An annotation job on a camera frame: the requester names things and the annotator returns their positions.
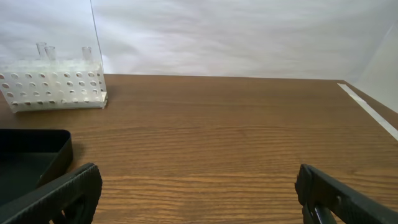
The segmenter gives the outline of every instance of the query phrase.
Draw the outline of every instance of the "brown wooden tabletop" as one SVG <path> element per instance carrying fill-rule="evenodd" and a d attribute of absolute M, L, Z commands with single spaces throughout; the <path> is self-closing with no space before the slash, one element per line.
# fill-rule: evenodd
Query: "brown wooden tabletop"
<path fill-rule="evenodd" d="M 103 178 L 94 223 L 302 223 L 303 163 L 398 211 L 398 142 L 338 82 L 107 75 L 104 110 L 12 114 L 1 98 L 0 128 L 72 133 L 73 167 Z"/>

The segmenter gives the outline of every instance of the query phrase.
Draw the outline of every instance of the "clear glass tube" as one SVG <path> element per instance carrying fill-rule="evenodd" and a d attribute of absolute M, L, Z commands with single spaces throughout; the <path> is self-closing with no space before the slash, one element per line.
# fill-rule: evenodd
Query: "clear glass tube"
<path fill-rule="evenodd" d="M 91 55 L 91 47 L 82 47 L 81 51 L 83 52 L 83 60 L 86 62 L 93 61 L 93 56 Z"/>
<path fill-rule="evenodd" d="M 39 56 L 41 60 L 45 60 L 45 46 L 47 46 L 47 43 L 44 42 L 40 42 L 40 43 L 36 43 L 37 46 L 37 51 L 39 52 Z"/>
<path fill-rule="evenodd" d="M 55 52 L 55 47 L 45 47 L 44 49 L 50 61 L 57 60 L 57 53 Z"/>

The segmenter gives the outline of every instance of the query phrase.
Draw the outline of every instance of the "white wall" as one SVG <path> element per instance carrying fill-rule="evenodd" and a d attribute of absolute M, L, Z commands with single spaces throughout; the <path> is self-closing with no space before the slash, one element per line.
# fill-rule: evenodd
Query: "white wall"
<path fill-rule="evenodd" d="M 398 22 L 391 27 L 364 73 L 351 84 L 398 112 Z"/>
<path fill-rule="evenodd" d="M 396 0 L 93 0 L 106 73 L 355 80 Z M 0 60 L 96 44 L 89 0 L 0 1 Z"/>

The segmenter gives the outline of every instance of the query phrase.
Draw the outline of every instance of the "white tape strip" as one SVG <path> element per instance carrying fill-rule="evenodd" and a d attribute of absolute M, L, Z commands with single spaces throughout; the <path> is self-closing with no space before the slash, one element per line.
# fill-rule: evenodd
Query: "white tape strip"
<path fill-rule="evenodd" d="M 349 94 L 362 108 L 368 112 L 388 133 L 392 135 L 398 141 L 398 131 L 386 121 L 382 116 L 379 115 L 373 108 L 371 108 L 361 97 L 359 97 L 352 89 L 345 84 L 337 83 L 345 92 Z"/>

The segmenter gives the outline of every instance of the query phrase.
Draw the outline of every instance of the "black container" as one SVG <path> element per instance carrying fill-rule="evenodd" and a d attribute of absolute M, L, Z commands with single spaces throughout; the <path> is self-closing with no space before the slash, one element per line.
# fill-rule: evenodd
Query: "black container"
<path fill-rule="evenodd" d="M 0 129 L 0 207 L 62 176 L 72 160 L 66 130 Z"/>

